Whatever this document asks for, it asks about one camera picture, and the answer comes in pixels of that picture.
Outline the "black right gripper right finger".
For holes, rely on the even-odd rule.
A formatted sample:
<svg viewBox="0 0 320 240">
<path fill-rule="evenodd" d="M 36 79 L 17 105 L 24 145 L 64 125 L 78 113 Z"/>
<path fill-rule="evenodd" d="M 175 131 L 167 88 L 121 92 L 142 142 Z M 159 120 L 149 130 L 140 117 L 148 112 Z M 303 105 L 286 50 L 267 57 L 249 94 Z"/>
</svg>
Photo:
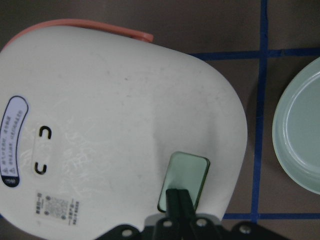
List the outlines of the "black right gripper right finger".
<svg viewBox="0 0 320 240">
<path fill-rule="evenodd" d="M 191 197 L 186 189 L 178 189 L 179 203 L 179 231 L 182 240 L 202 240 L 202 230 L 208 225 L 208 221 L 196 215 Z"/>
</svg>

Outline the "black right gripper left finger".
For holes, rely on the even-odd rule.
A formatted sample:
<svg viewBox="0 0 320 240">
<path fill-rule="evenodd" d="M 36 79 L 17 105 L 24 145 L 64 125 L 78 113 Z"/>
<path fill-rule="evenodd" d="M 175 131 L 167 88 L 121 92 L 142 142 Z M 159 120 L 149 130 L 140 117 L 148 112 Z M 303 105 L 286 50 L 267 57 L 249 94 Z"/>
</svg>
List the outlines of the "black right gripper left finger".
<svg viewBox="0 0 320 240">
<path fill-rule="evenodd" d="M 167 189 L 166 194 L 166 216 L 174 223 L 174 240 L 184 240 L 185 229 L 184 214 L 182 209 L 182 196 L 184 189 Z"/>
</svg>

